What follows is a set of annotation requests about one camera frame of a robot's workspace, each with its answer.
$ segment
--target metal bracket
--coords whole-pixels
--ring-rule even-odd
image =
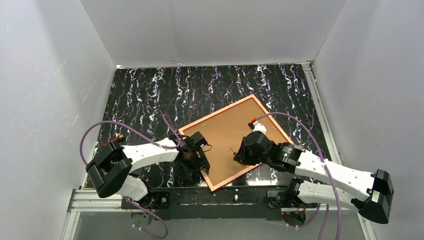
[[[122,197],[112,195],[100,198],[96,190],[74,190],[70,199],[68,212],[142,212],[139,209],[121,209]]]

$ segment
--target wooden board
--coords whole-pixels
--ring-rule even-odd
[[[233,160],[231,149],[234,152],[239,150],[242,138],[251,132],[248,123],[266,113],[268,111],[261,102],[254,95],[250,95],[179,129],[181,134],[188,136],[200,132],[212,145],[212,149],[205,152],[210,163],[209,174],[201,171],[211,191],[259,166],[242,167]],[[272,116],[264,117],[259,122],[266,127],[266,136],[270,140],[276,143],[292,143]]]

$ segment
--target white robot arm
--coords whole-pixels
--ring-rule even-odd
[[[159,147],[151,143],[128,146],[110,142],[85,169],[100,198],[119,194],[137,202],[149,193],[149,189],[133,173],[145,166],[175,162],[177,171],[188,180],[200,170],[209,171],[210,164],[202,150],[208,142],[202,134],[196,132],[180,141],[181,145],[175,149],[160,147],[175,147],[175,136],[157,141]]]
[[[389,173],[378,169],[366,172],[351,169],[325,159],[289,142],[275,143],[266,137],[265,127],[249,123],[252,132],[243,137],[234,161],[242,165],[267,164],[280,172],[306,176],[330,184],[324,170],[326,165],[337,186],[342,207],[358,211],[364,218],[387,224],[393,199],[393,185]],[[274,204],[321,203],[336,205],[332,186],[293,179],[288,190],[275,197]]]

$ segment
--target black joint housing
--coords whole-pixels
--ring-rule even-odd
[[[125,156],[122,146],[111,142],[87,164],[85,170],[100,198],[112,196],[121,189],[132,162]]]
[[[288,189],[284,193],[284,198],[290,203],[293,207],[298,207],[300,204],[304,204],[302,200],[299,199],[299,188],[304,181],[300,178],[292,179],[288,185]]]
[[[241,140],[233,160],[244,165],[265,163],[279,172],[295,173],[303,148],[289,142],[276,144],[260,131],[253,131]]]
[[[372,189],[367,189],[370,196],[365,201],[355,198],[351,202],[364,218],[378,224],[387,224],[389,223],[393,195],[395,194],[390,174],[377,169],[375,173],[371,174],[371,177],[374,178],[374,184]]]

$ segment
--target wire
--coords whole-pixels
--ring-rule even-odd
[[[321,151],[321,148],[320,148],[317,140],[312,135],[311,131],[309,131],[309,129],[300,120],[298,120],[297,118],[295,118],[294,116],[292,116],[290,114],[287,114],[287,113],[284,113],[284,112],[278,112],[278,111],[269,112],[267,114],[264,114],[260,117],[257,117],[256,120],[258,121],[258,120],[260,120],[260,119],[262,119],[262,118],[264,118],[268,115],[284,115],[286,117],[289,117],[289,118],[295,120],[307,132],[310,139],[312,139],[312,142],[313,142],[313,144],[315,145],[315,147],[318,151],[319,159],[321,160],[321,162],[325,163],[323,153]],[[335,195],[335,202],[336,202],[336,205],[337,205],[337,231],[335,233],[335,239],[339,240],[340,234],[342,233],[342,207],[341,207],[341,203],[340,203],[339,193],[337,192],[336,184],[334,182],[333,176],[331,175],[330,170],[327,167],[327,165],[324,165],[324,170],[328,175],[328,179],[331,183],[331,187],[332,187],[332,190],[333,190],[334,195]]]
[[[302,211],[300,211],[299,213],[300,214],[302,214],[302,213],[304,213],[306,211],[306,203],[305,203],[305,205],[303,206],[303,210]]]
[[[79,142],[79,155],[81,156],[82,161],[84,162],[85,165],[87,165],[87,161],[86,158],[83,155],[83,144],[84,144],[84,140],[86,139],[87,135],[89,134],[89,132],[102,124],[116,124],[118,126],[124,127],[128,130],[130,130],[131,132],[135,133],[136,135],[138,135],[139,137],[141,137],[142,139],[146,140],[147,142],[149,142],[150,144],[153,144],[155,146],[158,146],[160,148],[163,149],[176,149],[181,145],[181,141],[180,141],[180,137],[178,136],[176,129],[174,128],[173,124],[170,122],[169,117],[166,114],[162,115],[162,119],[165,121],[165,124],[168,126],[169,130],[171,130],[171,132],[174,134],[174,136],[176,137],[177,140],[177,144],[175,146],[162,146],[157,142],[154,142],[153,140],[151,140],[150,138],[144,136],[141,132],[135,130],[134,128],[122,123],[122,122],[118,122],[118,121],[112,121],[112,120],[105,120],[105,121],[100,121],[94,125],[92,125],[91,127],[89,127],[87,129],[87,131],[85,131],[84,135],[82,135],[81,141]]]
[[[209,146],[210,148],[208,150],[206,150],[206,151],[203,151],[204,153],[209,152],[210,150],[212,150],[212,145],[206,144],[206,146]]]
[[[87,129],[87,131],[85,131],[84,135],[82,135],[81,141],[79,142],[79,155],[81,156],[82,162],[83,162],[83,163],[87,166],[87,164],[88,164],[88,163],[87,163],[87,161],[86,161],[86,159],[85,159],[85,157],[84,157],[84,154],[83,154],[83,145],[84,145],[84,140],[86,139],[87,135],[89,134],[89,132],[90,132],[93,128],[95,128],[95,127],[97,127],[97,126],[99,126],[99,125],[102,125],[102,124],[116,124],[116,125],[118,125],[118,126],[124,127],[124,128],[126,128],[126,129],[130,130],[131,132],[135,133],[136,135],[138,135],[138,136],[139,136],[139,137],[141,137],[142,139],[146,140],[147,142],[149,142],[149,143],[151,143],[151,144],[153,144],[153,145],[155,145],[155,146],[158,146],[158,147],[160,147],[160,148],[164,148],[164,149],[176,149],[176,148],[178,148],[178,147],[181,145],[181,141],[180,141],[180,137],[179,137],[179,136],[178,136],[178,134],[177,134],[177,130],[174,128],[174,125],[172,124],[172,122],[171,122],[170,118],[169,118],[166,114],[163,114],[163,115],[162,115],[162,119],[163,119],[163,121],[165,122],[165,124],[168,126],[168,129],[169,129],[169,130],[173,133],[173,135],[176,137],[176,141],[177,141],[177,143],[176,143],[176,145],[175,145],[175,146],[164,146],[164,145],[159,145],[157,142],[154,142],[153,140],[151,140],[151,139],[147,138],[146,136],[144,136],[141,132],[139,132],[139,131],[137,131],[137,130],[133,129],[132,127],[130,127],[130,126],[128,126],[128,125],[126,125],[126,124],[124,124],[124,123],[122,123],[122,122],[112,121],[112,120],[105,120],[105,121],[100,121],[100,122],[98,122],[98,123],[96,123],[96,124],[92,125],[91,127],[89,127],[89,128]],[[163,235],[163,236],[159,236],[159,235],[157,235],[157,234],[155,234],[155,233],[151,232],[150,230],[148,230],[148,229],[146,229],[146,228],[144,228],[144,227],[141,227],[141,226],[139,226],[139,225],[134,224],[136,227],[138,227],[140,230],[145,231],[146,233],[150,234],[151,236],[153,236],[153,237],[155,237],[155,238],[157,238],[157,239],[164,239],[164,238],[168,235],[168,226],[167,226],[167,225],[166,225],[166,223],[162,220],[162,218],[160,218],[159,216],[157,216],[157,215],[156,215],[156,214],[154,214],[153,212],[151,212],[151,211],[147,210],[146,208],[144,208],[144,207],[142,207],[142,206],[140,206],[140,205],[138,205],[138,204],[134,203],[134,202],[133,202],[132,200],[130,200],[128,197],[124,196],[123,198],[124,198],[124,199],[125,199],[125,200],[129,203],[129,204],[131,204],[131,205],[133,205],[134,207],[136,207],[136,208],[138,208],[138,209],[140,209],[140,210],[142,210],[142,211],[144,211],[144,212],[146,212],[146,213],[148,213],[148,214],[152,215],[155,219],[159,220],[159,221],[163,224],[163,226],[165,227],[165,235]]]
[[[328,217],[329,217],[329,205],[327,204],[327,207],[325,208],[324,221],[322,222],[321,229],[319,230],[318,240],[321,240],[321,237],[323,236],[324,228],[326,227]]]
[[[166,238],[166,237],[167,237],[167,235],[168,235],[168,226],[167,226],[167,225],[166,225],[166,223],[162,220],[162,218],[160,218],[158,215],[154,214],[153,212],[151,212],[151,211],[147,210],[146,208],[141,207],[140,205],[136,204],[136,203],[135,203],[135,202],[133,202],[133,201],[132,201],[129,197],[124,196],[124,197],[123,197],[123,199],[125,199],[125,200],[129,203],[129,204],[133,205],[134,207],[136,207],[136,208],[138,208],[138,209],[140,209],[140,210],[142,210],[142,211],[144,211],[144,212],[146,212],[146,213],[148,213],[148,214],[152,215],[155,219],[159,220],[159,221],[163,224],[163,226],[165,227],[165,234],[164,234],[163,236],[159,236],[159,235],[157,235],[156,233],[154,233],[154,232],[150,231],[149,229],[146,229],[146,228],[144,228],[144,227],[142,227],[142,226],[140,226],[140,225],[134,224],[134,223],[133,223],[133,220],[131,219],[131,223],[132,223],[135,227],[137,227],[137,228],[138,228],[138,229],[140,229],[141,231],[145,231],[146,233],[148,233],[148,234],[152,235],[153,237],[155,237],[155,238],[157,238],[157,239],[164,239],[164,238]]]
[[[316,207],[316,211],[313,214],[313,216],[311,217],[311,219],[309,219],[309,221],[305,222],[302,225],[298,225],[297,227],[298,228],[304,228],[304,227],[308,226],[309,224],[311,224],[312,221],[317,217],[318,211],[320,210],[320,207],[321,207],[321,203],[318,203],[318,206]],[[282,226],[282,227],[287,227],[287,226],[293,227],[293,228],[296,227],[296,226],[291,226],[291,225],[287,225],[287,224],[280,224],[280,223],[276,223],[276,222],[272,222],[272,221],[267,221],[267,220],[260,220],[260,221],[263,222],[263,223],[278,225],[278,226]]]

